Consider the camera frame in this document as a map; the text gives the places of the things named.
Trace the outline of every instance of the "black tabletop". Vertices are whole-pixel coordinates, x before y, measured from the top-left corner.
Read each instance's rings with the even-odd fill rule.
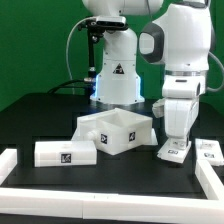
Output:
[[[132,111],[153,117],[153,100]],[[195,138],[218,140],[223,148],[224,117],[214,108],[200,103],[199,116],[191,130],[192,147],[183,164],[157,158],[166,141],[164,120],[153,119],[158,146],[140,146],[111,156],[97,151],[97,165],[34,167],[36,141],[70,140],[79,116],[103,111],[89,104],[85,96],[28,94],[0,113],[0,153],[18,150],[18,165],[2,187],[46,189],[92,193],[206,198],[194,174]],[[215,168],[224,182],[224,169]],[[55,217],[0,215],[1,224],[49,223],[129,223]]]

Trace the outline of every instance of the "sticker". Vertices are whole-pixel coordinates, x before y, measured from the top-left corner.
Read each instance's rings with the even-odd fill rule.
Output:
[[[107,144],[107,135],[101,134],[101,142]]]
[[[169,154],[177,155],[177,154],[178,154],[178,151],[175,151],[175,150],[169,150],[168,153],[169,153]]]
[[[72,162],[72,154],[66,153],[61,154],[61,163],[71,163]]]
[[[206,158],[210,158],[210,159],[214,159],[215,158],[215,155],[214,154],[210,154],[210,153],[205,153],[204,156]]]
[[[116,69],[113,72],[114,74],[119,74],[119,75],[123,75],[124,74],[124,69],[122,68],[121,64],[119,64]]]
[[[129,134],[129,142],[132,142],[135,140],[135,132],[132,132]]]

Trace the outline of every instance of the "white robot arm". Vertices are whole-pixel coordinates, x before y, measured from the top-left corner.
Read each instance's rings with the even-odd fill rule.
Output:
[[[140,36],[142,56],[149,63],[165,64],[162,95],[168,141],[158,153],[162,159],[182,163],[191,146],[190,128],[198,115],[199,95],[206,90],[211,30],[204,0],[191,0],[171,4]]]
[[[83,0],[84,5],[101,21],[110,22],[120,15],[145,15],[158,11],[163,0]],[[92,102],[109,108],[144,102],[140,96],[140,77],[135,71],[137,36],[131,30],[105,31],[103,66],[96,78]]]

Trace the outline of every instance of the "green wall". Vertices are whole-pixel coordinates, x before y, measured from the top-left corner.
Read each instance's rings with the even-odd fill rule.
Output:
[[[164,12],[168,3],[162,8]],[[224,1],[213,0],[212,20],[216,32],[215,54],[224,63]],[[67,81],[65,46],[73,25],[90,15],[81,0],[0,0],[0,110],[31,92],[47,92]],[[130,27],[139,35],[148,16],[128,16]],[[74,78],[87,76],[88,51],[86,32],[76,32],[70,51]],[[96,64],[100,71],[102,42],[96,46]],[[142,94],[161,97],[163,66],[147,64],[138,54],[137,73],[142,77]],[[221,82],[218,67],[210,61],[209,86]],[[224,114],[224,91],[206,93],[208,102]]]

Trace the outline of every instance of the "black cable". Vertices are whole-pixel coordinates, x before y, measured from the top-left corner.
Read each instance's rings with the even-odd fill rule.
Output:
[[[150,8],[149,0],[147,0],[146,3],[147,3],[148,10],[149,10],[149,18],[152,20],[152,13],[151,13],[151,8]]]
[[[72,39],[72,36],[73,36],[73,33],[74,31],[76,30],[76,28],[82,23],[82,22],[86,22],[87,20],[95,20],[96,17],[88,17],[88,18],[85,18],[81,21],[79,21],[71,30],[69,36],[68,36],[68,39],[67,39],[67,44],[66,44],[66,65],[67,65],[67,69],[68,69],[68,73],[69,73],[69,77],[70,77],[70,80],[73,80],[72,78],[72,72],[71,72],[71,68],[70,68],[70,63],[69,63],[69,48],[70,48],[70,42],[71,42],[71,39]]]
[[[224,66],[223,66],[222,62],[211,52],[209,52],[209,56],[216,62],[216,64],[219,66],[219,68],[222,72],[222,84],[216,89],[207,87],[207,90],[210,92],[219,92],[220,90],[224,89]]]
[[[211,0],[206,0],[206,3],[205,3],[209,8],[211,6]]]
[[[56,86],[56,87],[50,89],[50,90],[48,91],[48,93],[55,93],[55,92],[58,91],[59,89],[61,89],[61,88],[67,88],[66,86],[68,86],[68,85],[70,85],[70,84],[75,84],[75,83],[85,83],[85,82],[84,82],[84,80],[80,80],[80,79],[70,80],[70,81],[64,82],[64,83],[62,83],[62,84],[60,84],[60,85],[58,85],[58,86]],[[68,88],[79,88],[79,87],[77,87],[77,86],[70,86],[70,87],[68,87]]]
[[[84,90],[87,90],[87,89],[90,89],[92,87],[93,86],[61,86],[61,87],[53,88],[53,89],[49,90],[48,93],[49,94],[54,94],[60,89],[84,89]]]

